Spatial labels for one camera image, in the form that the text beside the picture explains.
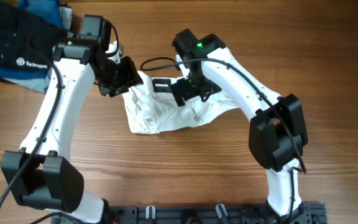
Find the white polo shirt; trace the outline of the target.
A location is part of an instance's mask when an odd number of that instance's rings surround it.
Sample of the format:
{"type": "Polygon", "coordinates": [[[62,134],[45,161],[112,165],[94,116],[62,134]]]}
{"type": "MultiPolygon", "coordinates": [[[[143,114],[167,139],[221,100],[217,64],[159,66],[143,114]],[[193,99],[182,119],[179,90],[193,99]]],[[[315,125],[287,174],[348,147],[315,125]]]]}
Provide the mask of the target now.
{"type": "Polygon", "coordinates": [[[181,128],[195,128],[212,122],[219,115],[238,109],[225,92],[213,94],[205,103],[200,97],[178,106],[172,93],[156,92],[154,78],[139,71],[143,84],[122,95],[129,129],[135,134],[158,134],[181,128]]]}

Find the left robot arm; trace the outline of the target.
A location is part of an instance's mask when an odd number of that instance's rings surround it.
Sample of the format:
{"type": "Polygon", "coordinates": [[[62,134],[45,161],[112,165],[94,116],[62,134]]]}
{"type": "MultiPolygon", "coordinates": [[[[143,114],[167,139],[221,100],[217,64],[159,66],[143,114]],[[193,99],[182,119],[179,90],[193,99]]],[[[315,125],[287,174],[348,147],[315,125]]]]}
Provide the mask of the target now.
{"type": "Polygon", "coordinates": [[[142,83],[132,59],[110,43],[116,33],[107,19],[87,15],[81,32],[61,38],[46,58],[52,74],[34,125],[19,150],[6,151],[0,161],[4,193],[16,204],[73,223],[117,223],[108,201],[87,192],[70,163],[73,133],[91,87],[115,97],[142,83]]]}

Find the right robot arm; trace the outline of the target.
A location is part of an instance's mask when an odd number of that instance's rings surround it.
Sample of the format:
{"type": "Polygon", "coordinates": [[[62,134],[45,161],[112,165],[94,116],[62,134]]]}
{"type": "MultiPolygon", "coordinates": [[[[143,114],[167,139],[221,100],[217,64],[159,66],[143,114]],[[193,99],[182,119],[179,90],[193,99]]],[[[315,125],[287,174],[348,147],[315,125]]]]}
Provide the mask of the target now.
{"type": "Polygon", "coordinates": [[[306,173],[302,155],[308,142],[300,100],[259,82],[215,34],[198,39],[185,29],[175,35],[172,47],[177,58],[171,65],[187,76],[156,91],[171,93],[179,107],[225,92],[249,120],[249,149],[267,173],[268,210],[280,223],[294,221],[301,214],[297,175],[306,173]]]}

